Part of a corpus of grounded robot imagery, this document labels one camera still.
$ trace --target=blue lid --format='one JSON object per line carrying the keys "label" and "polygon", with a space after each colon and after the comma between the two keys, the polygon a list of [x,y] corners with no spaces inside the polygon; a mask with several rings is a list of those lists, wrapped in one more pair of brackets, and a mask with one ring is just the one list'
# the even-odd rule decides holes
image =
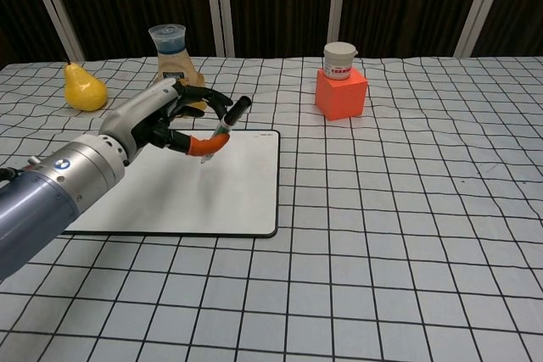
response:
{"label": "blue lid", "polygon": [[176,54],[185,49],[184,25],[156,25],[149,29],[156,51],[161,54]]}

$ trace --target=marker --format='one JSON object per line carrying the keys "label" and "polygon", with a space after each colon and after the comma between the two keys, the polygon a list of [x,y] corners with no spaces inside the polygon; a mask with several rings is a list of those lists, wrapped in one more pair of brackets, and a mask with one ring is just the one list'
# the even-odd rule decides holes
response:
{"label": "marker", "polygon": [[[223,133],[230,133],[230,130],[236,124],[236,122],[241,118],[242,114],[251,106],[251,100],[248,97],[241,97],[235,104],[230,108],[230,110],[223,116],[221,123],[217,126],[213,132],[213,136],[221,135]],[[208,160],[211,160],[213,154],[206,154],[201,163],[205,163]]]}

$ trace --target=white jar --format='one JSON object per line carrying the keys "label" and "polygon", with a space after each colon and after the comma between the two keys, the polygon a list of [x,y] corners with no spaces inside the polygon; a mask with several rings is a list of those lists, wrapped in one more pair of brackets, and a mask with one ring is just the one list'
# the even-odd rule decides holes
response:
{"label": "white jar", "polygon": [[357,54],[348,42],[329,42],[324,46],[324,75],[331,80],[346,80]]}

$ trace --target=white lid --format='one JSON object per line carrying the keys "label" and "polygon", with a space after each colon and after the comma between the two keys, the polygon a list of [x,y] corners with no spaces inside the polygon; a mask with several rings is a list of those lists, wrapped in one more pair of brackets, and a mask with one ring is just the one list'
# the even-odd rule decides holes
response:
{"label": "white lid", "polygon": [[342,58],[346,56],[354,57],[358,52],[355,46],[348,42],[329,42],[324,46],[324,54],[332,58]]}

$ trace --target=black border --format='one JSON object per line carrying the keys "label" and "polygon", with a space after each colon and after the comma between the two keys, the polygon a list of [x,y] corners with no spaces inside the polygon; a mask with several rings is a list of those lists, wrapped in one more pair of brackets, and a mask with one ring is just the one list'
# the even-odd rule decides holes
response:
{"label": "black border", "polygon": [[[204,129],[192,129],[193,131],[201,131]],[[174,232],[100,232],[100,231],[67,231],[64,230],[60,233],[60,235],[71,235],[71,236],[112,236],[112,237],[121,237],[121,236],[128,236],[128,237],[260,237],[260,238],[269,238],[274,237],[277,234],[277,231],[279,230],[279,181],[280,181],[280,171],[281,171],[281,132],[276,131],[274,129],[234,129],[232,131],[269,131],[269,132],[275,132],[277,133],[277,188],[275,191],[275,229],[267,234],[267,235],[260,235],[260,234],[252,234],[252,233],[238,233],[238,234],[232,234],[232,233],[174,233]]]}

